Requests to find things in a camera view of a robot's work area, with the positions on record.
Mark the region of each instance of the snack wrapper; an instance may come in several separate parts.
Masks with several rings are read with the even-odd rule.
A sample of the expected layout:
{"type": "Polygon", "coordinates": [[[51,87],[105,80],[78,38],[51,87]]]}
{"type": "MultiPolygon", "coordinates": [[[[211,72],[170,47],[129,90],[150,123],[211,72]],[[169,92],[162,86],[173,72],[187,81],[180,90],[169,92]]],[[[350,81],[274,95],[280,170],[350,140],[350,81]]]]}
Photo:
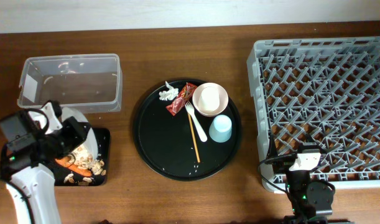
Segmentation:
{"type": "Polygon", "coordinates": [[[173,101],[173,103],[171,105],[168,105],[166,109],[173,116],[175,116],[184,107],[184,104],[191,98],[196,88],[197,88],[196,85],[191,84],[191,83],[186,83],[182,91],[178,93],[178,96],[173,101]]]}

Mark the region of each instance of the black tray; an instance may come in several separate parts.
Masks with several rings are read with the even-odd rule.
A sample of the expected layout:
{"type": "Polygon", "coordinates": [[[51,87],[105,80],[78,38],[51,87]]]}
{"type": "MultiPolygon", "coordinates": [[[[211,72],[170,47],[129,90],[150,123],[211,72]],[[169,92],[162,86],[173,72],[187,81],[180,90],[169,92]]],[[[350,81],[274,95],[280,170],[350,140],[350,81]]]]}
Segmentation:
{"type": "MultiPolygon", "coordinates": [[[[178,80],[169,84],[180,91],[186,82],[197,86],[205,83],[178,80]]],[[[201,160],[198,163],[187,112],[182,108],[172,116],[166,109],[172,101],[159,100],[159,92],[163,90],[167,90],[165,85],[142,102],[133,123],[134,143],[144,162],[157,173],[174,180],[199,180],[220,171],[232,160],[241,144],[241,119],[233,101],[229,99],[227,108],[221,113],[230,117],[233,124],[231,138],[224,143],[214,142],[209,137],[214,117],[205,117],[195,110],[195,116],[208,136],[207,142],[201,142],[194,127],[201,160]]]]}
{"type": "MultiPolygon", "coordinates": [[[[88,186],[99,186],[103,185],[107,181],[108,176],[108,164],[109,164],[109,144],[111,142],[110,134],[106,128],[93,128],[95,132],[96,141],[98,145],[98,154],[97,160],[103,160],[104,166],[103,169],[107,171],[106,175],[92,175],[92,183],[89,183],[88,186]]],[[[72,172],[70,169],[58,165],[55,161],[45,164],[54,174],[54,186],[78,186],[79,182],[83,181],[83,176],[75,172],[72,172]],[[73,179],[75,182],[71,184],[69,181],[64,183],[64,179],[68,174],[73,174],[73,179]]]]}

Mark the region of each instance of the plastic fork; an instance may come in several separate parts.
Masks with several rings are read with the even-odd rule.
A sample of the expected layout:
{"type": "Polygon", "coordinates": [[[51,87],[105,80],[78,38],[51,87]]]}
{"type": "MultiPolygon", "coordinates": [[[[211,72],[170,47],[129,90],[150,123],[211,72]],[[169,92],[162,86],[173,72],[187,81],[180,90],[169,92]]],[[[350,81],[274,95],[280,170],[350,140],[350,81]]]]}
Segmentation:
{"type": "Polygon", "coordinates": [[[208,137],[203,131],[201,124],[198,122],[197,117],[195,116],[195,110],[194,110],[193,105],[190,102],[186,102],[184,106],[185,106],[185,109],[187,110],[187,113],[190,114],[190,116],[192,117],[192,120],[194,121],[195,129],[197,130],[198,136],[200,137],[201,141],[206,142],[208,140],[208,137]]]}

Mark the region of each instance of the carrot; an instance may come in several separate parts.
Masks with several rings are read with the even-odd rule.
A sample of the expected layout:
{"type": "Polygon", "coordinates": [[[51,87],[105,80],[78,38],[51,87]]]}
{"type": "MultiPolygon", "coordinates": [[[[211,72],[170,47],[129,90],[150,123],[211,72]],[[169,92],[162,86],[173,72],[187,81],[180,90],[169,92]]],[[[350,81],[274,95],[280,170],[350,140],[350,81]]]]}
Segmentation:
{"type": "Polygon", "coordinates": [[[77,165],[75,165],[75,164],[70,164],[70,163],[69,163],[70,159],[71,159],[71,158],[70,158],[69,156],[66,156],[66,157],[64,157],[64,158],[62,158],[62,159],[56,159],[55,161],[56,161],[59,165],[65,167],[65,168],[68,168],[68,169],[70,169],[70,170],[76,172],[77,174],[80,174],[80,175],[82,175],[82,176],[84,176],[84,177],[91,177],[91,172],[90,172],[90,170],[79,169],[77,165]]]}

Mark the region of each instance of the brown tabletop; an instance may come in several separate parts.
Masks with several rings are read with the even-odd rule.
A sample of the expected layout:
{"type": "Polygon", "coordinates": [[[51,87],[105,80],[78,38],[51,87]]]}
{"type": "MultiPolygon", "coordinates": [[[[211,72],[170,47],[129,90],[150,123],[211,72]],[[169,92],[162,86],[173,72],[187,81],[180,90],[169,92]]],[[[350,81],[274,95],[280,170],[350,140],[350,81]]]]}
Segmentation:
{"type": "MultiPolygon", "coordinates": [[[[93,126],[111,131],[108,181],[101,187],[56,187],[62,222],[264,223],[292,210],[287,197],[266,191],[256,173],[256,115],[246,69],[253,43],[372,35],[380,35],[380,22],[0,34],[0,118],[19,109],[18,84],[26,58],[118,54],[124,75],[121,112],[86,115],[93,126]],[[237,155],[205,180],[162,177],[142,161],[132,139],[132,120],[144,93],[180,77],[225,87],[242,119],[237,155]]],[[[0,132],[0,150],[5,141],[0,132]]],[[[336,191],[330,219],[380,223],[380,189],[336,191]]],[[[0,182],[0,223],[15,222],[12,199],[0,182]]]]}

